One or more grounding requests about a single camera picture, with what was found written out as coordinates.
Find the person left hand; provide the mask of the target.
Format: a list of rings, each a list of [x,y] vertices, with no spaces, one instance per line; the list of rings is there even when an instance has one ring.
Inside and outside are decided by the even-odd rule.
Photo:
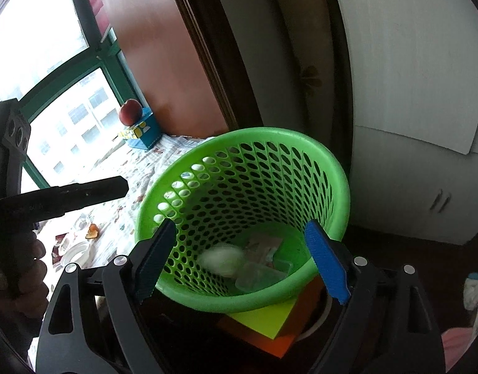
[[[8,320],[14,318],[42,319],[48,306],[49,289],[44,283],[47,266],[41,260],[45,255],[45,246],[31,231],[27,234],[24,253],[31,257],[32,263],[17,282],[18,297],[7,294],[7,277],[0,270],[0,316]]]

